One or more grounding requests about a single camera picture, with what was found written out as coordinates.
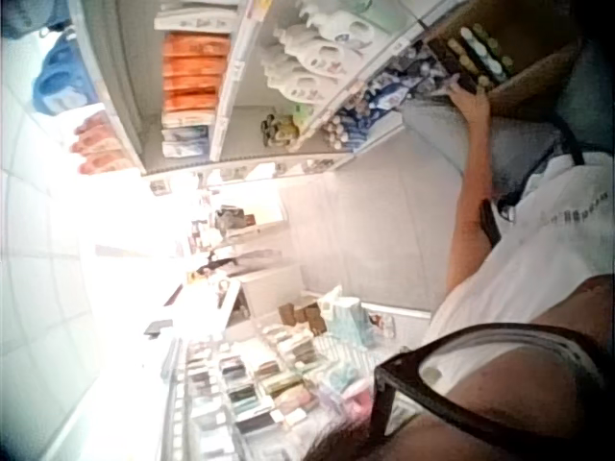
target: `store shelf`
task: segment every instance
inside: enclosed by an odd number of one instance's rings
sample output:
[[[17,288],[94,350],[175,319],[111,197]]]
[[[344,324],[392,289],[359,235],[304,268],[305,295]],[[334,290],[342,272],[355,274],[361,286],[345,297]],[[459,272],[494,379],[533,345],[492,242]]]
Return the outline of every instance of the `store shelf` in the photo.
[[[390,111],[370,129],[367,141],[356,151],[356,155],[366,153],[403,129],[404,120],[402,115],[397,111]]]
[[[131,163],[143,174],[141,120],[135,104],[114,1],[68,0],[79,49],[98,98]]]
[[[397,56],[402,50],[406,49],[407,46],[423,32],[425,32],[423,26],[415,22],[400,37],[390,43],[381,53],[376,54],[367,65],[362,67],[348,83],[341,87],[341,90],[326,105],[315,107],[313,114],[307,119],[304,126],[301,127],[301,134],[296,142],[289,148],[289,151],[296,152],[301,149],[303,144],[310,139],[324,123],[328,122],[331,117],[333,117],[350,96],[359,91],[376,72],[382,69],[391,60],[391,58]]]
[[[416,41],[427,30],[426,27],[437,22],[463,2],[464,0],[405,0],[404,3],[408,7],[407,14],[411,16],[410,11],[412,11],[416,17],[415,22],[409,24],[404,32],[376,53],[327,104],[313,108],[313,113],[300,127],[301,134],[291,145],[289,151],[296,152],[301,149],[303,144],[333,117],[350,96],[369,82],[392,58]]]
[[[219,161],[222,155],[222,146],[229,128],[235,98],[243,79],[246,61],[250,58],[257,43],[262,20],[271,2],[272,0],[246,0],[239,10],[241,20],[237,31],[232,36],[228,67],[220,88],[218,108],[209,137],[209,158],[212,161]]]

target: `woman's arm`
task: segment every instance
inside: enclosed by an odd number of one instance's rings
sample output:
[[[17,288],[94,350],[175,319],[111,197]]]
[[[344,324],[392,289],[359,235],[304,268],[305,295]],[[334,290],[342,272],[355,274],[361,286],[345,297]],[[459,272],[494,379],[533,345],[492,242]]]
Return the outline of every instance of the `woman's arm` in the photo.
[[[492,189],[489,101],[484,91],[475,96],[457,84],[451,86],[449,96],[468,123],[470,152],[457,199],[447,294],[476,273],[491,252],[491,243],[480,225],[480,204],[491,199]]]

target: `product box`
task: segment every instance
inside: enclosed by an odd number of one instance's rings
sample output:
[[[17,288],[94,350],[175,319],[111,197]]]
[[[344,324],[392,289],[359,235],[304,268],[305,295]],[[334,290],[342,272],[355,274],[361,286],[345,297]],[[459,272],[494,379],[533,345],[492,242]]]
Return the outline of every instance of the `product box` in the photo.
[[[283,325],[288,325],[290,327],[297,325],[297,321],[295,320],[295,306],[293,303],[281,305],[278,307],[278,312],[280,312],[280,320]]]
[[[320,308],[316,298],[304,296],[293,303],[287,303],[278,307],[280,319],[284,325],[294,327],[307,322],[309,329],[314,335],[327,331],[325,321],[320,315]]]

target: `woman's hand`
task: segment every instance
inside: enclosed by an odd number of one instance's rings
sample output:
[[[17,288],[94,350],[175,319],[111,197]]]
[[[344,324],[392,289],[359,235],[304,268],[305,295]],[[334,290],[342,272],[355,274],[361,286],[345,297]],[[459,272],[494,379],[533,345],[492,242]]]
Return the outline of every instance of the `woman's hand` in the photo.
[[[453,82],[449,88],[449,97],[471,128],[488,126],[491,109],[482,86],[479,86],[477,94],[474,95],[459,86],[457,82]]]

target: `white shirt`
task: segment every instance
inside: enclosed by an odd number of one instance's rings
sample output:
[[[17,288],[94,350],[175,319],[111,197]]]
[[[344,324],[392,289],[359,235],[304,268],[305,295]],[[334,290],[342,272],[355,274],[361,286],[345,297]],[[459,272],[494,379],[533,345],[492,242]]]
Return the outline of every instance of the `white shirt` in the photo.
[[[530,178],[515,223],[479,270],[437,310],[423,343],[485,323],[529,323],[587,279],[613,273],[613,159],[585,154],[585,165],[554,158]],[[505,352],[466,350],[440,361],[437,387],[460,379]]]

